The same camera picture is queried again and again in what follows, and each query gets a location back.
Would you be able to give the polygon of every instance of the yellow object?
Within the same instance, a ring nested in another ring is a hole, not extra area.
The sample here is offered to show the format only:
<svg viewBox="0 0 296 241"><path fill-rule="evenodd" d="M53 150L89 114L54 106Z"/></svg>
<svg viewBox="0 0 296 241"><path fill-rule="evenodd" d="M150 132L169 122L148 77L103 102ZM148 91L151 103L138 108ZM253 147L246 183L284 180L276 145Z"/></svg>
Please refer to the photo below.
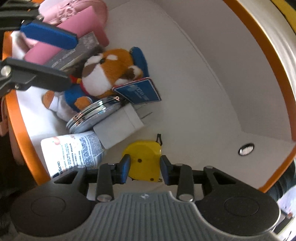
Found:
<svg viewBox="0 0 296 241"><path fill-rule="evenodd" d="M271 0L285 16L290 26L296 32L296 11L285 0Z"/></svg>
<svg viewBox="0 0 296 241"><path fill-rule="evenodd" d="M136 141L123 152L131 156L129 177L136 180L158 182L161 146L155 141Z"/></svg>

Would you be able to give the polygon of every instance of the plush toy head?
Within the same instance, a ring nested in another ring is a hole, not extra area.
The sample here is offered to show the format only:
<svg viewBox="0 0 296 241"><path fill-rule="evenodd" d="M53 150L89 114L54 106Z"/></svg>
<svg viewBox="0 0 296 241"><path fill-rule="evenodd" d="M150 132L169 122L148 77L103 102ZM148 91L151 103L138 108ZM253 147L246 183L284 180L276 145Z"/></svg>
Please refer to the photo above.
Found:
<svg viewBox="0 0 296 241"><path fill-rule="evenodd" d="M81 85L89 95L98 99L112 94L112 87L142 77L133 65L131 54L124 49L113 49L90 57L84 65Z"/></svg>

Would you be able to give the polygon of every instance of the pink pencil case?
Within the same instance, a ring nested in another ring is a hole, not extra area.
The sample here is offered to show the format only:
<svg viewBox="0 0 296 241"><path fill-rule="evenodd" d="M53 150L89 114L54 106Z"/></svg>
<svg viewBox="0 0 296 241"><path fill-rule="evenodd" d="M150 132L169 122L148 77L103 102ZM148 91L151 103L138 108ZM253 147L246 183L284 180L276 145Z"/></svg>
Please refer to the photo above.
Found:
<svg viewBox="0 0 296 241"><path fill-rule="evenodd" d="M77 34L78 38L81 38L90 32L94 32L100 45L106 47L109 44L109 40L92 6L70 17L59 24L58 27ZM53 45L38 42L25 54L24 60L43 65L61 50L61 48Z"/></svg>

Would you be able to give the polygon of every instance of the metal screw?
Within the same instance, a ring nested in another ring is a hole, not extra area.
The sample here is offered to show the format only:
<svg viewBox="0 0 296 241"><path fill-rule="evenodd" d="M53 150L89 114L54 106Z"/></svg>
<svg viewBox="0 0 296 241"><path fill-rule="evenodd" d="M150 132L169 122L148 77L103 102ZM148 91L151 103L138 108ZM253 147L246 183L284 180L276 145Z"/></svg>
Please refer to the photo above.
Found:
<svg viewBox="0 0 296 241"><path fill-rule="evenodd" d="M11 73L11 67L9 65L5 65L4 67L2 67L1 75L7 77L10 75L10 73Z"/></svg>
<svg viewBox="0 0 296 241"><path fill-rule="evenodd" d="M39 21L43 21L44 16L39 14L39 15L37 15L36 19L39 20Z"/></svg>
<svg viewBox="0 0 296 241"><path fill-rule="evenodd" d="M191 194L181 194L179 196L179 200L183 201L183 202L192 202L193 201L193 196Z"/></svg>
<svg viewBox="0 0 296 241"><path fill-rule="evenodd" d="M108 194L101 194L96 198L99 202L110 202L112 197Z"/></svg>

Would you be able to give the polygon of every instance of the pink shoe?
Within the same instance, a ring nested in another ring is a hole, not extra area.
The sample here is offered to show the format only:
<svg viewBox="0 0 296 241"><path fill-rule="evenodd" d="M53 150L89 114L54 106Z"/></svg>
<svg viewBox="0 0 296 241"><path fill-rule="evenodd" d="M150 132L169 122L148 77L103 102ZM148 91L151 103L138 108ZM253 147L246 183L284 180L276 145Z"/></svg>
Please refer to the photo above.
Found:
<svg viewBox="0 0 296 241"><path fill-rule="evenodd" d="M43 13L43 22L57 26L89 6L93 7L99 23L104 28L108 19L108 9L102 0L64 0ZM38 43L37 40L28 39L23 33L22 36L30 49Z"/></svg>

